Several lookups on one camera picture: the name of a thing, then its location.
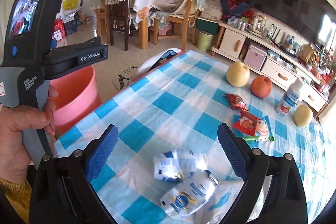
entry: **human hand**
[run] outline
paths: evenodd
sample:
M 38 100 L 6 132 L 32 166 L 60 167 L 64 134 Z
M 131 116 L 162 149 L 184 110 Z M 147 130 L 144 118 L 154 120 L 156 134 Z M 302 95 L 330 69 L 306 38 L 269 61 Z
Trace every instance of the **human hand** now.
M 58 96 L 50 85 L 49 98 Z M 16 108 L 0 107 L 0 178 L 23 183 L 31 158 L 22 143 L 22 130 L 44 128 L 51 136 L 55 135 L 54 115 L 56 106 L 48 99 L 44 111 L 21 105 Z

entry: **red apple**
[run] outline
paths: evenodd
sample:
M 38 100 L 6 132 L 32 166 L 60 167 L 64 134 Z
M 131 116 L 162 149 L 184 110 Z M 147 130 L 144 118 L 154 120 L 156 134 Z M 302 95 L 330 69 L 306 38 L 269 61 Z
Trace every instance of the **red apple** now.
M 251 84 L 251 92 L 259 98 L 267 97 L 272 91 L 272 81 L 266 76 L 259 75 Z

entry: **red snack wrapper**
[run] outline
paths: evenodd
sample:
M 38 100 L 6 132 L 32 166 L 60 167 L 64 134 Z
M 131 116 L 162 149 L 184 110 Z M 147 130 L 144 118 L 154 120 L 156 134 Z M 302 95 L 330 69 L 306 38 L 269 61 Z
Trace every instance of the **red snack wrapper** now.
M 254 136 L 259 118 L 243 110 L 240 115 L 241 118 L 233 124 L 233 127 L 246 135 Z
M 225 96 L 228 99 L 230 106 L 233 110 L 241 109 L 248 111 L 247 105 L 238 94 L 227 93 Z

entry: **display screen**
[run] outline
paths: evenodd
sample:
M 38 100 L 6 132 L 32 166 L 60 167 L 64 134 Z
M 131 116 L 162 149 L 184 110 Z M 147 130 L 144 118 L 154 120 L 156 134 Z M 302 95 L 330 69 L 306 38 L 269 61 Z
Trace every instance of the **display screen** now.
M 292 27 L 317 47 L 330 48 L 336 11 L 326 0 L 255 0 L 255 7 Z
M 38 2 L 39 0 L 19 0 L 17 2 L 11 19 L 10 37 L 31 30 Z

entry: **snack packet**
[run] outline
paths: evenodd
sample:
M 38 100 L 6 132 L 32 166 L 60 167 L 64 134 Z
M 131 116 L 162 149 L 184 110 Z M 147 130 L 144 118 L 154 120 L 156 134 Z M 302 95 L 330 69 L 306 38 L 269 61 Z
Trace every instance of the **snack packet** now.
M 183 219 L 206 204 L 218 181 L 210 171 L 197 171 L 160 198 L 161 208 L 173 219 Z
M 249 110 L 244 100 L 238 94 L 227 93 L 225 96 L 227 100 L 229 101 L 230 106 L 233 110 L 237 110 L 237 109 L 246 110 L 246 111 Z
M 246 135 L 254 136 L 259 118 L 250 112 L 243 110 L 240 114 L 241 117 L 233 124 L 233 127 Z
M 234 115 L 234 121 L 238 122 L 240 118 L 241 118 L 240 116 Z M 268 116 L 258 119 L 254 136 L 245 135 L 237 129 L 235 129 L 234 132 L 236 137 L 243 138 L 247 142 L 274 141 L 274 136 L 271 131 Z
M 181 182 L 197 170 L 207 170 L 206 156 L 188 149 L 177 149 L 154 156 L 154 178 Z

